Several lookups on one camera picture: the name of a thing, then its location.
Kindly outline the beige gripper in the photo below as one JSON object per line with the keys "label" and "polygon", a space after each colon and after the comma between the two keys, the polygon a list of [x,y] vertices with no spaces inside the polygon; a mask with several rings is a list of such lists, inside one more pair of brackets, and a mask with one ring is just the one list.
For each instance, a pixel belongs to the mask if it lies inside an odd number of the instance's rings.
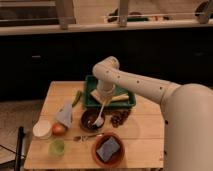
{"label": "beige gripper", "polygon": [[103,101],[105,101],[105,100],[110,100],[113,97],[114,90],[113,89],[111,89],[111,90],[100,90],[99,93],[100,93],[101,99]]}

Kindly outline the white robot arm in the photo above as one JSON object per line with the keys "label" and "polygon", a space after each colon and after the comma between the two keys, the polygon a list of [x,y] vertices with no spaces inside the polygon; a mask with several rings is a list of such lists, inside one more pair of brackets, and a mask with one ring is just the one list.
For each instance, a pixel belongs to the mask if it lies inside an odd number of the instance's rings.
{"label": "white robot arm", "polygon": [[120,86],[160,105],[164,119],[164,171],[213,171],[213,90],[195,83],[123,72],[118,59],[93,66],[98,92],[107,97]]}

